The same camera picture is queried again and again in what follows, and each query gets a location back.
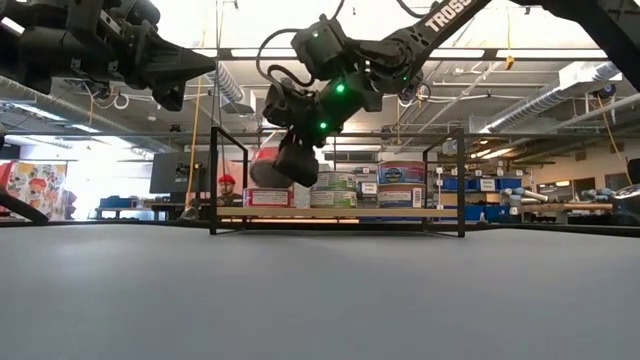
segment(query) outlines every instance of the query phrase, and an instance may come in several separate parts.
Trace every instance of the person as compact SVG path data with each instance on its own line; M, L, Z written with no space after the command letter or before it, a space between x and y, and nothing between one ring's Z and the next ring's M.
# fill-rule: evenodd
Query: person
M216 201L217 206L242 207L242 195L233 192L236 180L231 175L223 175L218 179L220 196Z

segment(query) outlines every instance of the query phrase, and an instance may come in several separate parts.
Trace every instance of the gray table surface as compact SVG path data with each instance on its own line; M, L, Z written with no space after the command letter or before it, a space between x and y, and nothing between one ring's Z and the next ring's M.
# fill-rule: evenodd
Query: gray table surface
M2 359L638 359L640 240L0 229Z

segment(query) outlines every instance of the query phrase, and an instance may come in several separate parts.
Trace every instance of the red container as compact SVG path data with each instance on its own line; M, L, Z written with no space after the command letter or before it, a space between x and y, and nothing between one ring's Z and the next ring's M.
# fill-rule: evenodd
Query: red container
M242 196L244 207L293 207L293 192L289 189L253 188L244 189Z

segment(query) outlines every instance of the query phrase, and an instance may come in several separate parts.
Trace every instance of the computer monitor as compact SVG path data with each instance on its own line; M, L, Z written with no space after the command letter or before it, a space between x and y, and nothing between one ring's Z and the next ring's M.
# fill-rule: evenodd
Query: computer monitor
M191 153L156 154L151 169L151 194L186 193L189 184ZM191 192L211 191L209 152L195 153L195 163L203 166L195 171Z

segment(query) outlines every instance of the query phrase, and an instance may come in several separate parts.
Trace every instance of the can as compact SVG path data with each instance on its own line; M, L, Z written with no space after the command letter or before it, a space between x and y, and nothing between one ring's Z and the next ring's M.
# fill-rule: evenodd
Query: can
M378 205L381 208L422 208L426 186L419 184L378 186Z
M378 164L378 183L385 184L423 184L423 161L383 161Z
M288 208L293 206L293 192L289 189L249 188L242 196L244 207Z
M350 209L358 204L355 191L311 191L312 208Z
M318 181L311 190L327 191L342 190L356 191L358 177L347 171L322 171L318 173Z

